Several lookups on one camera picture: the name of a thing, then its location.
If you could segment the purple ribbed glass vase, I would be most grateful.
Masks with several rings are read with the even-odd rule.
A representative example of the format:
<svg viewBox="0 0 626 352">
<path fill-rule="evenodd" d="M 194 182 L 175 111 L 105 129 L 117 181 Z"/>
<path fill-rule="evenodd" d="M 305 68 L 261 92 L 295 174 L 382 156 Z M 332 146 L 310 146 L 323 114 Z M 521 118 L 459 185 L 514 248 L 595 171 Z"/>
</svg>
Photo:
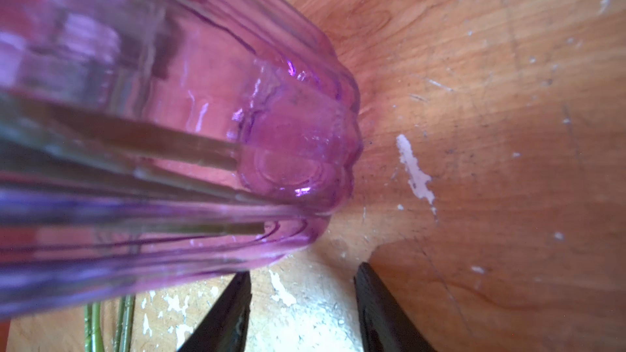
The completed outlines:
<svg viewBox="0 0 626 352">
<path fill-rule="evenodd" d="M 284 0 L 1 0 L 1 316 L 269 265 L 352 192 L 359 88 Z"/>
</svg>

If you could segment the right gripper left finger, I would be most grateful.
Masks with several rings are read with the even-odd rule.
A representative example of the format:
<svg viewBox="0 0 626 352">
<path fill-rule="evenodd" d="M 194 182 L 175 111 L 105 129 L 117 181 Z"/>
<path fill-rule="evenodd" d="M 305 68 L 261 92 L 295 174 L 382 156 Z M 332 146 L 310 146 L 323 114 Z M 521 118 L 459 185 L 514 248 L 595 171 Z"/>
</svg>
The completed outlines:
<svg viewBox="0 0 626 352">
<path fill-rule="evenodd" d="M 243 352 L 246 349 L 251 299 L 250 273 L 236 273 L 178 352 Z"/>
</svg>

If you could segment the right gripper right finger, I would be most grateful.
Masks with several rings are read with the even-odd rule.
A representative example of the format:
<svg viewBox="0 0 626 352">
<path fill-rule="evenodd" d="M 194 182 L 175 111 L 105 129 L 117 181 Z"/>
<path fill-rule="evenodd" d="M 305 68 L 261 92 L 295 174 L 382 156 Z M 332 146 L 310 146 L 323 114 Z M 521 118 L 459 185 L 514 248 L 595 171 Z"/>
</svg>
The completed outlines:
<svg viewBox="0 0 626 352">
<path fill-rule="evenodd" d="M 355 296 L 365 351 L 433 351 L 369 263 L 359 265 Z"/>
</svg>

